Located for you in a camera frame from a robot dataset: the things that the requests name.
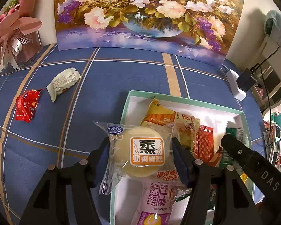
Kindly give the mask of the red patterned snack packet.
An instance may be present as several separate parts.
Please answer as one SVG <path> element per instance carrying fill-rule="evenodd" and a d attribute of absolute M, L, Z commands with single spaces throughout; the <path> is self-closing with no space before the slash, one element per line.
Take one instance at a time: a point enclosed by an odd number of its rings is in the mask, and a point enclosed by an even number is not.
<path fill-rule="evenodd" d="M 194 154 L 196 158 L 208 163 L 214 155 L 213 128 L 200 125 L 195 139 Z"/>

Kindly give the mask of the purple Swiss roll snack packet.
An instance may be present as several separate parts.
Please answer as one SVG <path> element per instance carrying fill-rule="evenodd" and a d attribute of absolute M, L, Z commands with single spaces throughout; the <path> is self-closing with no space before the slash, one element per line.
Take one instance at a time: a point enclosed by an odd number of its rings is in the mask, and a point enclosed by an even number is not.
<path fill-rule="evenodd" d="M 167 225 L 177 191 L 176 186 L 166 183 L 144 183 L 142 197 L 131 224 Z"/>

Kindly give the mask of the clear steamed cake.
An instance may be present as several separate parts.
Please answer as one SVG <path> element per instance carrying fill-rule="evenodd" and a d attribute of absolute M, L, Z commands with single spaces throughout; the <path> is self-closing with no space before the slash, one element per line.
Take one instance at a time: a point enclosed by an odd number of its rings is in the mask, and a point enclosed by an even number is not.
<path fill-rule="evenodd" d="M 109 194 L 123 178 L 141 182 L 180 182 L 173 162 L 174 124 L 124 125 L 96 122 L 110 139 L 108 164 L 99 192 Z"/>

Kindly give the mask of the green and white snack packet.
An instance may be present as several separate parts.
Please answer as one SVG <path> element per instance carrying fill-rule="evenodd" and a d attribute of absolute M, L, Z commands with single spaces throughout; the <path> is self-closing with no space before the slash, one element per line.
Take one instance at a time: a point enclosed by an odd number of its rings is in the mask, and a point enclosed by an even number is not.
<path fill-rule="evenodd" d="M 237 126 L 234 122 L 228 121 L 225 135 L 221 140 L 222 158 L 219 164 L 220 168 L 226 168 L 230 165 L 233 166 L 237 172 L 242 173 L 242 168 L 238 163 L 237 154 L 238 150 L 243 150 L 242 147 L 237 149 L 237 147 L 240 147 L 241 144 L 249 148 L 248 135 L 242 127 Z"/>

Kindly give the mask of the blue plaid tablecloth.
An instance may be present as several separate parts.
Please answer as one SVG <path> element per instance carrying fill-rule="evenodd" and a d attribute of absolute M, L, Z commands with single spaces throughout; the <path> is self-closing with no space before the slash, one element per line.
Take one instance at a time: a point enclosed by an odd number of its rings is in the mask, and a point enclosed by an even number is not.
<path fill-rule="evenodd" d="M 81 78 L 51 101 L 46 87 L 60 72 L 75 68 Z M 16 99 L 43 89 L 34 118 L 14 119 Z M 96 149 L 104 132 L 96 121 L 119 123 L 131 90 L 181 96 L 241 110 L 252 147 L 264 154 L 264 125 L 251 93 L 236 100 L 224 70 L 198 60 L 124 48 L 41 50 L 27 68 L 0 73 L 0 212 L 18 224 L 48 165 L 68 167 Z"/>

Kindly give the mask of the orange yellow snack packet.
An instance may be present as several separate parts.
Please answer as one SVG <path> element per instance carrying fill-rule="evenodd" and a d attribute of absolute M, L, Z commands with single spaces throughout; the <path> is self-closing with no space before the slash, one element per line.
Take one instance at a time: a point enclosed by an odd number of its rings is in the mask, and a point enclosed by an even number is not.
<path fill-rule="evenodd" d="M 174 133 L 181 145 L 188 146 L 192 150 L 195 145 L 196 134 L 200 127 L 200 119 L 192 115 L 183 114 L 164 108 L 159 100 L 154 98 L 149 104 L 148 111 L 141 122 L 142 126 L 173 127 Z"/>

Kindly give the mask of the red crinkled snack packet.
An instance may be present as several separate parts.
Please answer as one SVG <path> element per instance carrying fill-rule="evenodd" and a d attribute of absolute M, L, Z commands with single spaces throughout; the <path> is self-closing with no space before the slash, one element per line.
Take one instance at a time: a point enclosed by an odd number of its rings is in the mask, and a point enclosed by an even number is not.
<path fill-rule="evenodd" d="M 27 90 L 16 99 L 15 120 L 29 123 L 34 118 L 42 91 L 43 89 Z"/>

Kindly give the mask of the white shelf unit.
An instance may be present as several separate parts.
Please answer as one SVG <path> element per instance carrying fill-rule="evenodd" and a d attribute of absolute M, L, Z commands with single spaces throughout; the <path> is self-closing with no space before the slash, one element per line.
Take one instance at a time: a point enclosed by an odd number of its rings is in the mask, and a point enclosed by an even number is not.
<path fill-rule="evenodd" d="M 281 100 L 281 13 L 270 10 L 263 30 L 265 38 L 252 60 L 252 66 L 261 64 L 254 75 L 260 88 L 252 90 L 261 111 Z"/>

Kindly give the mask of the black power adapter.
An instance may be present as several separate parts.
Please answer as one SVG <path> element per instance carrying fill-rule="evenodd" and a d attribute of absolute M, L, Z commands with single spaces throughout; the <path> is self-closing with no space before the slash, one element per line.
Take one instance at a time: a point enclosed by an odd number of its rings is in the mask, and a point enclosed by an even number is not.
<path fill-rule="evenodd" d="M 237 78 L 238 88 L 244 92 L 247 92 L 253 85 L 257 83 L 257 80 L 252 76 L 249 69 L 245 69 Z"/>

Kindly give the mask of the cream white snack packet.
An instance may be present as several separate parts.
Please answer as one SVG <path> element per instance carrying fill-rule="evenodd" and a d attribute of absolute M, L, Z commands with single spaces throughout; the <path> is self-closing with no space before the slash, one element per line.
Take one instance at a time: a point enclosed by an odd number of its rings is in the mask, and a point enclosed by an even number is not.
<path fill-rule="evenodd" d="M 69 88 L 74 86 L 77 81 L 81 78 L 80 73 L 77 69 L 70 67 L 60 72 L 55 76 L 50 84 L 46 87 L 51 101 L 55 102 L 57 96 L 61 95 Z"/>

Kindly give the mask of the white tray with green rim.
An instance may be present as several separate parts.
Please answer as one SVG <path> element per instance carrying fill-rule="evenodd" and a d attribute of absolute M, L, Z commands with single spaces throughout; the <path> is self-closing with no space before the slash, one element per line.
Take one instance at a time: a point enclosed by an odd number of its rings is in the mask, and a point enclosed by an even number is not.
<path fill-rule="evenodd" d="M 144 117 L 152 99 L 158 99 L 162 106 L 186 114 L 192 114 L 202 120 L 209 127 L 214 128 L 215 143 L 219 144 L 225 134 L 227 124 L 232 122 L 236 127 L 242 127 L 248 136 L 249 128 L 245 113 L 240 110 L 214 105 L 198 100 L 174 97 L 146 91 L 132 90 L 129 92 L 121 122 L 126 125 L 134 125 Z M 194 177 L 194 198 L 186 198 L 173 207 L 170 224 L 203 224 L 203 217 L 207 212 L 208 183 L 211 175 L 222 177 L 223 172 L 209 168 L 201 160 L 194 158 L 187 150 L 178 145 L 177 139 L 173 139 L 173 158 L 178 167 L 179 174 L 186 178 L 190 171 L 206 174 Z M 142 184 L 128 178 L 123 178 L 111 192 L 110 223 L 130 224 L 136 207 L 141 199 Z"/>

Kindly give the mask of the pink wrapped flower bouquet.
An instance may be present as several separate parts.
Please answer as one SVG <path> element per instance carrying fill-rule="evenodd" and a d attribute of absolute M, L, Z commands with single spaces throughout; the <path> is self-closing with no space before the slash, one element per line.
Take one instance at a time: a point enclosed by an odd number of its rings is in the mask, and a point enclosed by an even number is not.
<path fill-rule="evenodd" d="M 4 55 L 11 52 L 7 45 L 13 34 L 19 30 L 22 34 L 28 35 L 42 25 L 39 19 L 32 16 L 36 0 L 19 1 L 19 7 L 0 22 L 0 67 L 3 65 Z"/>

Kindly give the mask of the floral still life painting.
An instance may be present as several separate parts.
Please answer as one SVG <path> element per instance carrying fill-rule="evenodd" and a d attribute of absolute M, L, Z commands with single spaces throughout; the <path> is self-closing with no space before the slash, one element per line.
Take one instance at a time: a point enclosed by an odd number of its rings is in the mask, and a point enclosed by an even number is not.
<path fill-rule="evenodd" d="M 60 50 L 157 51 L 219 66 L 244 0 L 54 0 Z"/>

